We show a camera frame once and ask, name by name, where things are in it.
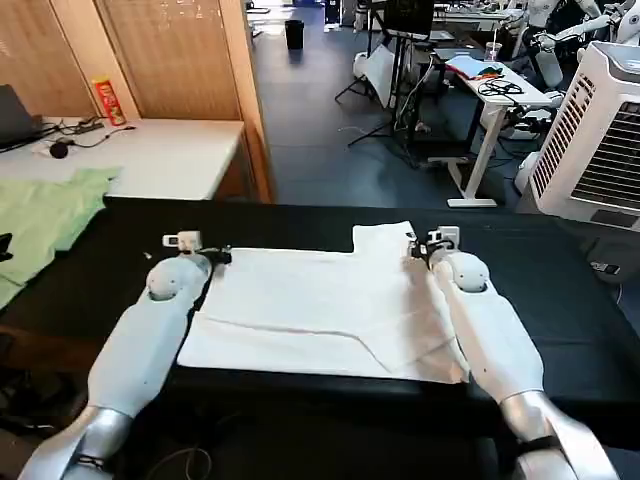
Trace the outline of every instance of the white desk leg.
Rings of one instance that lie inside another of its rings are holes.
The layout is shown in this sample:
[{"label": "white desk leg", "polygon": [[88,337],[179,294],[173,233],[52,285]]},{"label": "white desk leg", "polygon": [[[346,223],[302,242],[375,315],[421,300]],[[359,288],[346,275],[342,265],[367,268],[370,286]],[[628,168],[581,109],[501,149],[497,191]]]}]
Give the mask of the white desk leg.
[{"label": "white desk leg", "polygon": [[[475,165],[473,166],[473,171],[471,172],[471,176],[469,177],[467,188],[463,192],[461,192],[463,198],[450,198],[449,200],[447,200],[447,204],[451,208],[497,206],[496,202],[489,198],[476,198],[476,192],[478,191],[478,186],[480,185],[480,181],[482,180],[484,171],[487,169],[487,164],[489,163],[489,159],[491,158],[491,153],[493,152],[496,146],[496,142],[498,141],[498,135],[500,134],[502,122],[504,121],[504,116],[507,113],[507,108],[507,106],[504,106],[496,111],[493,115],[493,121],[487,129],[484,141],[482,142],[482,146],[480,147],[480,152],[478,153],[478,158],[476,159]],[[460,172],[458,171],[457,165],[449,163],[449,172],[451,173],[453,180],[456,182],[458,189],[460,189]]]}]

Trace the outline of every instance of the white cloth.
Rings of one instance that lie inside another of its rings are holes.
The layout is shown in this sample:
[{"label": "white cloth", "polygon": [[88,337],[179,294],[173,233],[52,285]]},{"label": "white cloth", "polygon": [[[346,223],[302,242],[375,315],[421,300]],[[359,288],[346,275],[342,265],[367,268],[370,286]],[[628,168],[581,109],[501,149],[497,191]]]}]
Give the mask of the white cloth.
[{"label": "white cloth", "polygon": [[178,363],[465,380],[444,296],[424,262],[407,257],[411,235],[408,222],[356,226],[348,254],[234,249]]}]

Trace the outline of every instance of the computer monitor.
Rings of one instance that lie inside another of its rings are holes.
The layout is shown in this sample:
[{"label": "computer monitor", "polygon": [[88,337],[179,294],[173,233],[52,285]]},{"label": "computer monitor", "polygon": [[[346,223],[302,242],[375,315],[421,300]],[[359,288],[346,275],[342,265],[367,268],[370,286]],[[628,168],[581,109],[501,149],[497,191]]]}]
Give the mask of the computer monitor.
[{"label": "computer monitor", "polygon": [[387,0],[384,26],[394,33],[406,33],[427,40],[433,23],[434,0]]},{"label": "computer monitor", "polygon": [[32,117],[11,85],[0,85],[0,147],[13,145],[36,135],[42,117]]}]

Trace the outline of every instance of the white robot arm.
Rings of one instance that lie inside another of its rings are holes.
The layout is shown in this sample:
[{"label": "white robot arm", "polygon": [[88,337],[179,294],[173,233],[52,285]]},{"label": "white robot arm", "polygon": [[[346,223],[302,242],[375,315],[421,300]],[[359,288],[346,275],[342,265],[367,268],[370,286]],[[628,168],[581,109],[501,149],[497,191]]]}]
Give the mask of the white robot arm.
[{"label": "white robot arm", "polygon": [[102,465],[160,392],[210,274],[209,260],[198,254],[163,260],[149,272],[138,302],[122,314],[91,368],[87,406],[40,444],[18,480],[112,478]]},{"label": "white robot arm", "polygon": [[623,45],[640,44],[640,2],[628,0],[621,6],[621,10],[625,12],[620,18],[618,13],[614,22],[617,23],[614,42]]},{"label": "white robot arm", "polygon": [[[528,31],[523,34],[523,38],[525,39],[524,43],[527,45],[527,48],[533,49],[533,60],[537,64],[539,73],[549,88],[557,87],[560,82],[562,82],[563,77],[558,58],[554,52],[556,44],[563,40],[575,38],[576,35],[582,35],[588,31],[596,30],[601,28],[601,26],[606,26],[609,18],[608,16],[603,19],[599,18],[602,13],[595,0],[576,0],[576,3],[582,11],[592,20],[585,22],[588,24],[586,27],[582,26],[584,24],[580,24],[560,32],[555,36],[550,35],[547,34],[545,30],[549,17],[558,3],[559,0],[531,0],[529,2],[529,27]],[[570,33],[569,31],[572,30],[572,28],[576,28],[576,31]]]},{"label": "white robot arm", "polygon": [[546,448],[519,457],[516,478],[617,480],[591,430],[544,394],[540,354],[509,301],[494,288],[487,266],[458,250],[458,227],[439,227],[429,236],[411,253],[427,262],[447,300],[474,380],[500,406],[520,441],[549,440]]}]

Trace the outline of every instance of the earphones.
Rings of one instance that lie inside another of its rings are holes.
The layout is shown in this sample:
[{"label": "earphones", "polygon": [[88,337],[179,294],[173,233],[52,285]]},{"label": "earphones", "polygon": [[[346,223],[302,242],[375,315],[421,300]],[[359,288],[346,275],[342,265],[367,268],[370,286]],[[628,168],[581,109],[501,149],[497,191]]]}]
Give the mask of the earphones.
[{"label": "earphones", "polygon": [[53,144],[49,147],[49,155],[51,155],[53,158],[62,159],[62,158],[65,158],[67,155],[69,155],[69,147],[70,146],[80,147],[80,148],[97,147],[101,143],[104,143],[109,138],[111,138],[111,135],[113,135],[114,133],[124,132],[126,130],[135,130],[135,129],[136,129],[136,127],[134,127],[132,125],[129,125],[129,126],[124,127],[124,128],[119,128],[119,129],[114,130],[113,132],[105,135],[102,139],[98,140],[96,143],[93,143],[91,145],[82,145],[80,143],[76,143],[76,141],[71,139],[71,138],[65,138],[65,137],[59,138],[59,139],[55,140],[53,142]]}]

